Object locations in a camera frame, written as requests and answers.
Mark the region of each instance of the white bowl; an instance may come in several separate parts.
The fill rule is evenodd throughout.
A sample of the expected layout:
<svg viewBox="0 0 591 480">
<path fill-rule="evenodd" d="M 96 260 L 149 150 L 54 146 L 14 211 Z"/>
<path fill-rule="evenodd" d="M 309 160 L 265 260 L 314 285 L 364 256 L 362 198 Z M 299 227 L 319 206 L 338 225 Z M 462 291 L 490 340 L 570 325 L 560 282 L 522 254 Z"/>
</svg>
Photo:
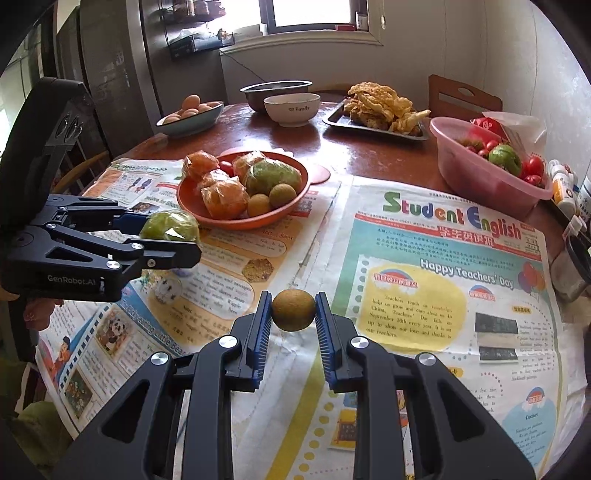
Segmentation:
<svg viewBox="0 0 591 480">
<path fill-rule="evenodd" d="M 288 93 L 265 98 L 265 109 L 272 120 L 282 127 L 303 127 L 320 108 L 320 95 Z"/>
</svg>

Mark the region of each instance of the cartoon illustration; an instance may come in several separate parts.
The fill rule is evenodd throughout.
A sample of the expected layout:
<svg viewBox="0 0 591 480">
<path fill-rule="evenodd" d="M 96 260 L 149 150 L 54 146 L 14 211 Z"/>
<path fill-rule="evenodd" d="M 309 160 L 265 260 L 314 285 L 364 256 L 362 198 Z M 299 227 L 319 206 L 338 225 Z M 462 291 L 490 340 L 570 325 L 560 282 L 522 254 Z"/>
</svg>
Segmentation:
<svg viewBox="0 0 591 480">
<path fill-rule="evenodd" d="M 92 392 L 77 369 L 72 373 L 72 377 L 64 390 L 64 395 L 70 407 L 74 410 L 74 415 L 79 419 L 86 406 L 90 403 Z"/>
<path fill-rule="evenodd" d="M 154 290 L 156 300 L 165 305 L 174 302 L 182 293 L 183 285 L 177 278 L 162 278 Z"/>
<path fill-rule="evenodd" d="M 116 312 L 112 311 L 96 331 L 96 339 L 110 356 L 114 356 L 130 331 L 131 327 L 128 322 L 116 316 Z"/>
<path fill-rule="evenodd" d="M 53 367 L 50 370 L 51 379 L 57 385 L 57 379 L 60 378 L 62 370 L 68 363 L 68 360 L 72 356 L 70 351 L 70 338 L 65 336 L 60 345 L 60 351 L 57 354 L 57 358 L 53 362 Z"/>
</svg>

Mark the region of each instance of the human hand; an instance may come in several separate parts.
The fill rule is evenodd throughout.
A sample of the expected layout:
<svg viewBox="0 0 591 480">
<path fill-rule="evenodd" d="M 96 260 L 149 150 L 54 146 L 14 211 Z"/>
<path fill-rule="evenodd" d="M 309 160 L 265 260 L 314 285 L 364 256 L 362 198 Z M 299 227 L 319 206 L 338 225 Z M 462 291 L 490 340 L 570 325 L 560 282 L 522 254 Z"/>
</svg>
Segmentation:
<svg viewBox="0 0 591 480">
<path fill-rule="evenodd" d="M 60 307 L 64 304 L 63 300 L 56 299 L 33 299 L 27 303 L 23 317 L 25 325 L 29 330 L 38 332 L 49 327 L 49 319 L 56 305 Z"/>
</svg>

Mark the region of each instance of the metal bowl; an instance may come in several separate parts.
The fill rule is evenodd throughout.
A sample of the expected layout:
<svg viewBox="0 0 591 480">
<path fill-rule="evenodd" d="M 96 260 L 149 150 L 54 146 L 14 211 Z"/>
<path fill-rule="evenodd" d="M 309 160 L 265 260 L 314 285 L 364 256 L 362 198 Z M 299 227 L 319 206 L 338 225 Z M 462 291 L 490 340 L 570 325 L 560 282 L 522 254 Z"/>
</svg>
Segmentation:
<svg viewBox="0 0 591 480">
<path fill-rule="evenodd" d="M 265 98 L 287 93 L 308 93 L 308 87 L 310 85 L 312 85 L 312 82 L 308 82 L 307 80 L 284 80 L 282 82 L 267 82 L 250 85 L 240 89 L 240 91 L 246 95 L 248 105 L 250 105 L 255 112 L 267 114 L 264 103 Z"/>
</svg>

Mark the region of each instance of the bottle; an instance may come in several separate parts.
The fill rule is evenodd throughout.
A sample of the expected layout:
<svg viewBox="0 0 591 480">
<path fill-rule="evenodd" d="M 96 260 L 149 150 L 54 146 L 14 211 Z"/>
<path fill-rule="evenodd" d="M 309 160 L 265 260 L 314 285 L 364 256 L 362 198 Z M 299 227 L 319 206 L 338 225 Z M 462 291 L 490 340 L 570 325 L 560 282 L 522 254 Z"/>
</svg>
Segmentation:
<svg viewBox="0 0 591 480">
<path fill-rule="evenodd" d="M 570 220 L 577 212 L 577 204 L 573 198 L 573 176 L 566 171 L 563 165 L 555 160 L 552 160 L 548 166 L 550 167 L 550 177 L 552 178 L 554 202 Z"/>
<path fill-rule="evenodd" d="M 581 217 L 585 222 L 591 219 L 591 180 L 585 177 L 579 195 L 577 196 L 577 205 L 581 210 Z"/>
</svg>

